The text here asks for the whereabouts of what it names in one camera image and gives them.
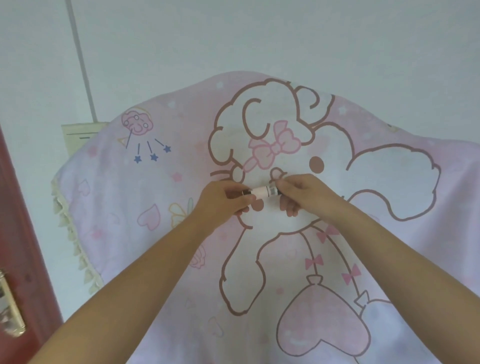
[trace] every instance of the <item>fabric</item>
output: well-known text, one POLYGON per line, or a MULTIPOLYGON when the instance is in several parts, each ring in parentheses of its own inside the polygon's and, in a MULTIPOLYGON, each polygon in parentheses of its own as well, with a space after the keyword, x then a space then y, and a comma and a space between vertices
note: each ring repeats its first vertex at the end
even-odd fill
MULTIPOLYGON (((476 144, 233 72, 126 110, 53 190, 92 292, 185 219, 209 181, 313 173, 478 294, 479 160, 476 144)), ((438 363, 334 226, 278 204, 257 201, 203 242, 130 363, 438 363)))

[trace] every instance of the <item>red door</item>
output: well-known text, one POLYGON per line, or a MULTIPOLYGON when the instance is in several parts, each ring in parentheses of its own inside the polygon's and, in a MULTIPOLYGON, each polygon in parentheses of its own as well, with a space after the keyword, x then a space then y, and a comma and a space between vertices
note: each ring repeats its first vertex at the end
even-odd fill
POLYGON ((1 130, 0 291, 0 364, 25 364, 62 321, 1 130))

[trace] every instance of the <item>person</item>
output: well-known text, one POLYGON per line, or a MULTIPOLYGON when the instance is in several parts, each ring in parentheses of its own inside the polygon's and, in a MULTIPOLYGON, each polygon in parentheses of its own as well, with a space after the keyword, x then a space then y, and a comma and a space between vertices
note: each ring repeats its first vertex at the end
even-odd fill
MULTIPOLYGON (((280 209, 303 208, 334 225, 404 320, 443 364, 480 360, 480 298, 313 175, 276 182, 280 209)), ((158 315, 195 251, 253 195, 209 183, 193 212, 85 303, 30 364, 123 364, 158 315)))

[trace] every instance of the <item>person's left hand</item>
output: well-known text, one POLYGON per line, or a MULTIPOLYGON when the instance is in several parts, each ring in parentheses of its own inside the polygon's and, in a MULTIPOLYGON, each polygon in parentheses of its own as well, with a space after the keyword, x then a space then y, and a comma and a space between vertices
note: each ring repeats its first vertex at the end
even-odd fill
POLYGON ((247 189, 244 184, 233 181, 210 182, 200 194, 191 216, 200 219, 213 232, 233 215, 249 211, 248 206, 256 198, 252 194, 243 196, 241 192, 247 189))

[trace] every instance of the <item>small pink bow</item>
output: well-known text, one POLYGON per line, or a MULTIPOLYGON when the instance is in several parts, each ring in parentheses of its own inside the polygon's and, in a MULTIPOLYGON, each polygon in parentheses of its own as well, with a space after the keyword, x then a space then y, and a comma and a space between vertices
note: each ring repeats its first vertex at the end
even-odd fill
POLYGON ((280 153, 294 154, 301 147, 301 141, 293 135, 293 131, 287 128, 288 121, 278 120, 273 125, 275 141, 270 144, 264 139, 251 139, 248 148, 252 149, 252 157, 243 164, 243 170, 250 172, 257 165, 260 169, 267 170, 280 153))
POLYGON ((320 264, 322 266, 324 265, 324 260, 320 254, 318 254, 315 259, 305 258, 305 270, 310 268, 313 263, 320 264))
POLYGON ((327 239, 327 235, 340 235, 338 230, 335 228, 333 225, 328 225, 327 228, 325 229, 325 232, 319 231, 317 233, 318 238, 322 242, 322 244, 325 242, 327 239))
POLYGON ((358 276, 361 276, 361 272, 360 272, 360 269, 357 267, 356 264, 353 265, 352 272, 350 274, 342 273, 342 278, 345 281, 345 283, 347 284, 347 286, 350 284, 350 281, 352 280, 352 278, 358 277, 358 276))

